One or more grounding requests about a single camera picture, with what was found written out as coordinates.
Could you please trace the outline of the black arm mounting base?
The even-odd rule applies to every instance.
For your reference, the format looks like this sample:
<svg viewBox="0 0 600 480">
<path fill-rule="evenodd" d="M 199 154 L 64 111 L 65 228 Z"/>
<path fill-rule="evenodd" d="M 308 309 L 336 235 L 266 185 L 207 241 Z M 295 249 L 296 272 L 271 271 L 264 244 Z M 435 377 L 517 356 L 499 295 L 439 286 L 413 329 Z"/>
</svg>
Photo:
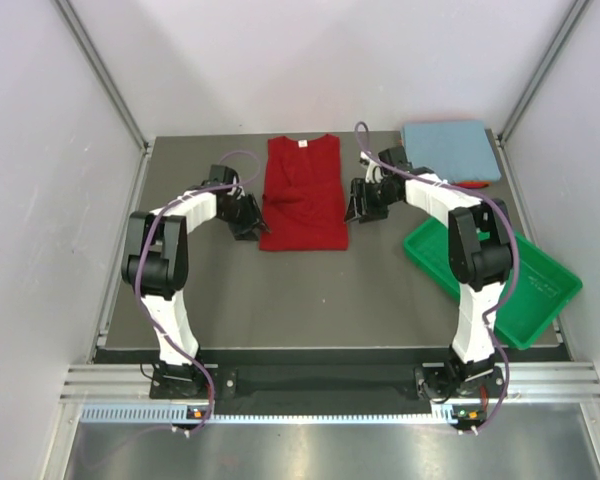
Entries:
<svg viewBox="0 0 600 480">
<path fill-rule="evenodd" d="M 206 349 L 209 384 L 198 393 L 159 387 L 153 400 L 204 400 L 223 414 L 424 413 L 426 404 L 465 399 L 482 409 L 504 386 L 503 372 L 453 388 L 448 348 Z"/>
</svg>

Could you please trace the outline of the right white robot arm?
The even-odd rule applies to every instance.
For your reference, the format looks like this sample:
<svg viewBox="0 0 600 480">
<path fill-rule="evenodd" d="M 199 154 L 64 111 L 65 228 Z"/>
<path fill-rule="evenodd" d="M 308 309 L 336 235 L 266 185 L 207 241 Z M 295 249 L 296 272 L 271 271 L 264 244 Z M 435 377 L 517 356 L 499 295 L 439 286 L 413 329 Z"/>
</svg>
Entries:
<svg viewBox="0 0 600 480">
<path fill-rule="evenodd" d="M 377 159 L 361 151 L 359 163 L 365 176 L 351 181 L 345 222 L 385 219 L 390 205 L 403 202 L 447 229 L 448 265 L 460 303 L 446 380 L 454 393 L 470 395 L 494 371 L 495 307 L 517 261 L 506 205 L 470 194 L 426 167 L 414 168 L 399 147 Z"/>
</svg>

